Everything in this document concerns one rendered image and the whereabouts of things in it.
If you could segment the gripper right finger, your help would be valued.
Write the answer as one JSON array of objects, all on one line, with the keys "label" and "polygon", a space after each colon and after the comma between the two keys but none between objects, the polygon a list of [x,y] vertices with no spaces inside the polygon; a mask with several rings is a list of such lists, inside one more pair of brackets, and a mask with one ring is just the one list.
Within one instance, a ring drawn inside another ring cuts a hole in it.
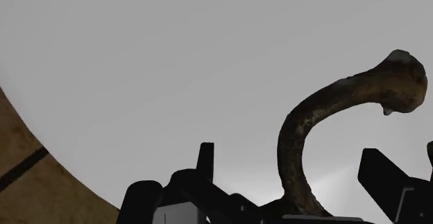
[{"label": "gripper right finger", "polygon": [[429,180],[407,175],[376,148],[365,148],[357,180],[392,224],[433,224],[433,141],[426,146]]}]

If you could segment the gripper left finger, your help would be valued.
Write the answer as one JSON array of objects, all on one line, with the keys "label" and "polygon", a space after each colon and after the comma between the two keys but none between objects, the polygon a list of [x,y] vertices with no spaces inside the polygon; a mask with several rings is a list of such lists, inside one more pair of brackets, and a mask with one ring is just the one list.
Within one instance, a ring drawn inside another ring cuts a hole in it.
[{"label": "gripper left finger", "polygon": [[140,180],[126,190],[116,224],[262,224],[258,206],[213,183],[214,144],[200,145],[196,166],[171,175],[166,186]]}]

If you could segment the brown curved long-necked figure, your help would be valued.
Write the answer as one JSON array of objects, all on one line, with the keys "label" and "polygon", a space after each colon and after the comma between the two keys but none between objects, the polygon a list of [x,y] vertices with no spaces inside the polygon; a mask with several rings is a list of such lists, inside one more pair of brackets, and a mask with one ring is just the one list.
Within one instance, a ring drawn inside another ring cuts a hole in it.
[{"label": "brown curved long-necked figure", "polygon": [[276,157],[283,195],[260,209],[275,217],[330,217],[313,194],[303,168],[305,141],[313,127],[336,113],[367,103],[380,105],[384,116],[412,113],[424,103],[427,86],[422,62],[410,52],[396,49],[373,68],[340,78],[302,100],[286,116],[278,133]]}]

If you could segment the white round table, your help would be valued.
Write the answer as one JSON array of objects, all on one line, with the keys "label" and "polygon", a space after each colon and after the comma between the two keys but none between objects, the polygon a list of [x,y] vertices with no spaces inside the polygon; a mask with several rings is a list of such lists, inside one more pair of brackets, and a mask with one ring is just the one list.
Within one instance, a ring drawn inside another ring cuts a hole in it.
[{"label": "white round table", "polygon": [[357,181],[364,148],[428,179],[433,0],[0,0],[0,86],[30,131],[115,206],[138,180],[167,184],[215,145],[214,183],[257,205],[282,196],[286,115],[395,49],[425,66],[410,114],[335,114],[305,142],[305,175],[337,216],[389,219]]}]

